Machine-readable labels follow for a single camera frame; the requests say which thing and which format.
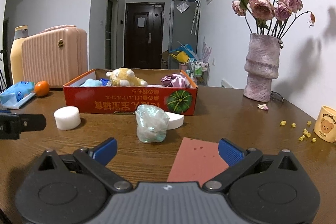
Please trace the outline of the pink layered sponge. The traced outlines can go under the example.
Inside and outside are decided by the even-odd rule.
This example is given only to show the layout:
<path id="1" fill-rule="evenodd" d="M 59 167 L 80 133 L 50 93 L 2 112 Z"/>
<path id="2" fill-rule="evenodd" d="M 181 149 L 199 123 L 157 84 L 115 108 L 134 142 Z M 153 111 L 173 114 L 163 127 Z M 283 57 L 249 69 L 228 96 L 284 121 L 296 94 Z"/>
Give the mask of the pink layered sponge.
<path id="1" fill-rule="evenodd" d="M 196 181 L 203 185 L 227 168 L 228 164 L 219 156 L 217 143 L 183 138 L 167 182 Z"/>

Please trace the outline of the cream bear mug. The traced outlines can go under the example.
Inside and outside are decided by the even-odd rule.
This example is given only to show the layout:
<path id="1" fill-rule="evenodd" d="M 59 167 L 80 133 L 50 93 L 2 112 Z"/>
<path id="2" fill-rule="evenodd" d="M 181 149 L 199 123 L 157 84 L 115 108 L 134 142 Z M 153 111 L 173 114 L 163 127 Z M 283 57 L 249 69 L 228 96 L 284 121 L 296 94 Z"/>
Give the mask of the cream bear mug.
<path id="1" fill-rule="evenodd" d="M 329 143 L 335 143 L 336 112 L 329 106 L 323 105 L 314 125 L 315 134 Z"/>

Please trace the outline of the iridescent plastic bag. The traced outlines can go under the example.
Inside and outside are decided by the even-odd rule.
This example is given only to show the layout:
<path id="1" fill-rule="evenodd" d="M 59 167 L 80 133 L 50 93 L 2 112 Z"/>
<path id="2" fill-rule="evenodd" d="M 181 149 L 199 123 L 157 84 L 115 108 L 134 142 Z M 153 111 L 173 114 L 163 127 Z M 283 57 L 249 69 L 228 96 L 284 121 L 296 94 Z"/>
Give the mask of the iridescent plastic bag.
<path id="1" fill-rule="evenodd" d="M 161 143 L 166 138 L 169 116 L 154 105 L 139 105 L 135 111 L 137 137 L 142 143 Z"/>

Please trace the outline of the fallen rose petal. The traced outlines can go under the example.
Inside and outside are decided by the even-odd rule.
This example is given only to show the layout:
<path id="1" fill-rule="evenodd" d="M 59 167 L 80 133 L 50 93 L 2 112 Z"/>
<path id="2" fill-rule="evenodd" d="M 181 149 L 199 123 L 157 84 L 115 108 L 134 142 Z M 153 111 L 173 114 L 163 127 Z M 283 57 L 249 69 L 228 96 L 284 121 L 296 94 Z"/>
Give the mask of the fallen rose petal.
<path id="1" fill-rule="evenodd" d="M 260 109 L 260 110 L 265 110 L 265 111 L 268 111 L 268 110 L 269 110 L 267 104 L 258 104 L 257 107 L 258 107 L 258 109 Z"/>

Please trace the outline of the purple textured vase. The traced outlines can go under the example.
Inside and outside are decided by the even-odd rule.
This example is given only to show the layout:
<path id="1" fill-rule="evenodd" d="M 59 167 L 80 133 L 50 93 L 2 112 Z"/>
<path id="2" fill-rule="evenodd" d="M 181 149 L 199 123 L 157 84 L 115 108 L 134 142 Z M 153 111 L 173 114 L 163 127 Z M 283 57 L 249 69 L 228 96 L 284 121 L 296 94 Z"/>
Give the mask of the purple textured vase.
<path id="1" fill-rule="evenodd" d="M 248 73 L 244 96 L 259 102 L 270 100 L 272 81 L 278 78 L 283 43 L 270 35 L 250 34 L 245 71 Z"/>

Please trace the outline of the blue plush fish toy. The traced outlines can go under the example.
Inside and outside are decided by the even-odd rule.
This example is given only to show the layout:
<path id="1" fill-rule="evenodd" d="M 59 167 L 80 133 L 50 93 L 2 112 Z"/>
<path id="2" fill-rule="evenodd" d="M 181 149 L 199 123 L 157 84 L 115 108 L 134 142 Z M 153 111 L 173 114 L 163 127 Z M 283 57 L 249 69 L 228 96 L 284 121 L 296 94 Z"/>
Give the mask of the blue plush fish toy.
<path id="1" fill-rule="evenodd" d="M 102 82 L 100 80 L 94 80 L 94 79 L 87 79 L 83 84 L 80 85 L 81 88 L 98 87 L 98 86 L 102 86 Z"/>

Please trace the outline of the red cardboard box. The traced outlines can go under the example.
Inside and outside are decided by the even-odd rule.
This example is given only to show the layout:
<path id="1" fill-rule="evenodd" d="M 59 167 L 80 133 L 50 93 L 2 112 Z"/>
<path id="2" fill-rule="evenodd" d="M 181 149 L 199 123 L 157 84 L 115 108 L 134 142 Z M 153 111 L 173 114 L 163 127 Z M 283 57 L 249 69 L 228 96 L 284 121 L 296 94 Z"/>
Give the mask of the red cardboard box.
<path id="1" fill-rule="evenodd" d="M 154 105 L 165 111 L 193 115 L 198 86 L 184 71 L 168 69 L 134 69 L 135 75 L 148 82 L 148 87 L 82 87 L 88 79 L 107 79 L 106 69 L 92 69 L 63 86 L 67 106 L 81 113 L 133 113 L 139 105 Z M 166 76 L 181 76 L 187 87 L 160 86 Z"/>

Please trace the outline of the blue handkerchief tissue pack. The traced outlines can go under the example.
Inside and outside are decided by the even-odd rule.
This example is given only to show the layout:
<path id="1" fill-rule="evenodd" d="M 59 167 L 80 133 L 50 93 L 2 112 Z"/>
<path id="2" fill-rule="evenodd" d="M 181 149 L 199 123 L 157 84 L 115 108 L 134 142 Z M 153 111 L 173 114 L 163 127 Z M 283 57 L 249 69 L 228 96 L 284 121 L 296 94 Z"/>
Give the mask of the blue handkerchief tissue pack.
<path id="1" fill-rule="evenodd" d="M 112 83 L 108 79 L 100 79 L 102 86 L 112 86 Z"/>

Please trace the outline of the blue wet wipes pack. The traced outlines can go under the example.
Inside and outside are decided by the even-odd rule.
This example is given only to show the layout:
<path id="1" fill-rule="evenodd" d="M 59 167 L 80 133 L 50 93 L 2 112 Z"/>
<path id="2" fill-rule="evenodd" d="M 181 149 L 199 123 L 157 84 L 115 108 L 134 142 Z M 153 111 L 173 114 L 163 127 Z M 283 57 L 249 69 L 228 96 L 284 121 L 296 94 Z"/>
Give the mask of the blue wet wipes pack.
<path id="1" fill-rule="evenodd" d="M 20 81 L 13 84 L 1 93 L 1 105 L 5 109 L 18 110 L 33 96 L 35 84 L 33 82 Z"/>

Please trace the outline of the white round foam puff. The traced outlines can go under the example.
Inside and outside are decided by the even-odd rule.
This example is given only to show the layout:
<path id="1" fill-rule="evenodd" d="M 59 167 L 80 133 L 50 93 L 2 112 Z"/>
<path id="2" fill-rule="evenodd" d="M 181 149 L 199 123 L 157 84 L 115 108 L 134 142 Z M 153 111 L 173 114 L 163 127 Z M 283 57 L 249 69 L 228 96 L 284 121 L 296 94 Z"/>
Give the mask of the white round foam puff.
<path id="1" fill-rule="evenodd" d="M 66 106 L 56 110 L 54 118 L 59 130 L 72 130 L 81 123 L 79 109 L 74 106 Z"/>

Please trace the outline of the grey refrigerator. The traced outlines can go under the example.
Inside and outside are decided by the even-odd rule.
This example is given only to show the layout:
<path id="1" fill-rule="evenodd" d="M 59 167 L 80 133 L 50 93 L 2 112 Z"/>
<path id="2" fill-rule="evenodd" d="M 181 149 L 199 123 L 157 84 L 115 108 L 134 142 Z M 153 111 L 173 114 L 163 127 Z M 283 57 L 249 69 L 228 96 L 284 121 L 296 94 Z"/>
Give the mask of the grey refrigerator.
<path id="1" fill-rule="evenodd" d="M 169 53 L 175 54 L 181 45 L 198 49 L 198 3 L 172 0 L 170 8 Z"/>

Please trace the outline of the dark entrance door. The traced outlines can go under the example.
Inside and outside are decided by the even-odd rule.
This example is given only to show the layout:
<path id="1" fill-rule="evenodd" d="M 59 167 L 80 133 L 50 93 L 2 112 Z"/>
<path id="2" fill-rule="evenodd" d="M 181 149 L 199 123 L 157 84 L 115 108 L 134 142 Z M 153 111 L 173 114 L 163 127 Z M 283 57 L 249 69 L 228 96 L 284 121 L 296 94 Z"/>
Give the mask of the dark entrance door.
<path id="1" fill-rule="evenodd" d="M 164 3 L 126 4 L 124 66 L 159 69 L 162 59 Z"/>

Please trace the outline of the pink ribbed suitcase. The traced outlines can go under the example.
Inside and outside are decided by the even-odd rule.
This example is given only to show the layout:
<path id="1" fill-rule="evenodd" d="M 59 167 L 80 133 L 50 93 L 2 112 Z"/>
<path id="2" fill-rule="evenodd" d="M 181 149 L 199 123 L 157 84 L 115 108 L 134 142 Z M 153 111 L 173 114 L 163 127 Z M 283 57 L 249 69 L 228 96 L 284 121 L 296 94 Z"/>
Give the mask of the pink ribbed suitcase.
<path id="1" fill-rule="evenodd" d="M 75 25 L 48 28 L 22 44 L 23 79 L 61 88 L 88 71 L 87 33 Z"/>

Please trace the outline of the yellow plush cat toy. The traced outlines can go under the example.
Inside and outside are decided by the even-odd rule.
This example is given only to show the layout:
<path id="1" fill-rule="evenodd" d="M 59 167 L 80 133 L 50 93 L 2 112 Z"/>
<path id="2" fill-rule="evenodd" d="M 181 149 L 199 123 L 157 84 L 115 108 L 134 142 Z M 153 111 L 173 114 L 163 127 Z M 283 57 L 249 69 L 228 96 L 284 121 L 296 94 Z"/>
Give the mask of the yellow plush cat toy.
<path id="1" fill-rule="evenodd" d="M 139 86 L 146 87 L 147 82 L 135 76 L 134 71 L 129 68 L 119 68 L 113 71 L 108 71 L 106 76 L 110 80 L 112 86 Z"/>

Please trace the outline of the purple satin scrunchie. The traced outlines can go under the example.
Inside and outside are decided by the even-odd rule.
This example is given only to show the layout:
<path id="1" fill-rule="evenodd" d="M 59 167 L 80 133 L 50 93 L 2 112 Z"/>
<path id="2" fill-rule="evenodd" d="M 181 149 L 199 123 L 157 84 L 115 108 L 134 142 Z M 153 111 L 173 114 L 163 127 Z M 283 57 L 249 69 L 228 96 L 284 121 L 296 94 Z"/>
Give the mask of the purple satin scrunchie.
<path id="1" fill-rule="evenodd" d="M 172 87 L 172 88 L 189 88 L 190 83 L 186 76 L 173 73 L 171 75 L 166 75 L 165 77 L 161 78 L 161 83 L 165 87 Z"/>

